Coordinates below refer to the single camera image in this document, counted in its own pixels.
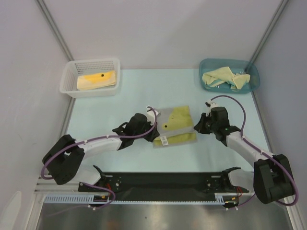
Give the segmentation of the yellow-green grey towel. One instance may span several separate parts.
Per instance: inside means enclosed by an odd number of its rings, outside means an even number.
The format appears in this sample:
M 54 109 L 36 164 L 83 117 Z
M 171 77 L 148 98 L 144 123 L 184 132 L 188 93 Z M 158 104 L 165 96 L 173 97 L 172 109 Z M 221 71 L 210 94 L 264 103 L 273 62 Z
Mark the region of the yellow-green grey towel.
M 197 142 L 189 106 L 158 109 L 155 148 L 178 146 Z

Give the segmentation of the yellow cream towel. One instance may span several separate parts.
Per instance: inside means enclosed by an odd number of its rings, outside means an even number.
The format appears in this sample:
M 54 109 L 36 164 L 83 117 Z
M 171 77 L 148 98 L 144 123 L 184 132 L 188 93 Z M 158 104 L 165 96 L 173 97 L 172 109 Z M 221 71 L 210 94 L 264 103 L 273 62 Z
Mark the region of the yellow cream towel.
M 108 72 L 99 72 L 88 75 L 81 75 L 77 79 L 77 90 L 94 90 L 113 86 L 117 83 L 117 73 L 115 70 Z

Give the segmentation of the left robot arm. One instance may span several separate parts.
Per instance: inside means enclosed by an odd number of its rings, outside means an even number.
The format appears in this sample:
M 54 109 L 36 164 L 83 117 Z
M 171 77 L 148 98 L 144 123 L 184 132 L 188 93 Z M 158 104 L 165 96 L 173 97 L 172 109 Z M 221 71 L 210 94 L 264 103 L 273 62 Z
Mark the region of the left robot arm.
M 106 176 L 96 166 L 86 166 L 83 160 L 103 152 L 130 147 L 136 139 L 153 142 L 159 137 L 159 112 L 151 107 L 146 114 L 136 113 L 128 122 L 112 130 L 112 134 L 76 141 L 71 135 L 62 136 L 42 159 L 41 177 L 63 185 L 72 180 L 89 184 L 96 192 L 105 188 Z

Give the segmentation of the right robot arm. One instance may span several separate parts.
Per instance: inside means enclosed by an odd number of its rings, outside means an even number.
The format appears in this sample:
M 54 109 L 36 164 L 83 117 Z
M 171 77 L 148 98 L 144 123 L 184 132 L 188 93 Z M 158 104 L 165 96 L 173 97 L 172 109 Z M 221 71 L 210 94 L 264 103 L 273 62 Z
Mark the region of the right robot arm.
M 230 125 L 225 107 L 209 103 L 207 106 L 209 111 L 201 114 L 194 129 L 200 134 L 214 134 L 218 141 L 237 152 L 253 167 L 253 173 L 240 168 L 232 170 L 221 180 L 221 188 L 225 192 L 233 192 L 238 187 L 238 180 L 246 177 L 251 180 L 251 189 L 260 202 L 280 203 L 281 199 L 294 196 L 290 205 L 295 205 L 299 198 L 298 189 L 287 157 L 265 152 L 253 144 L 241 129 Z

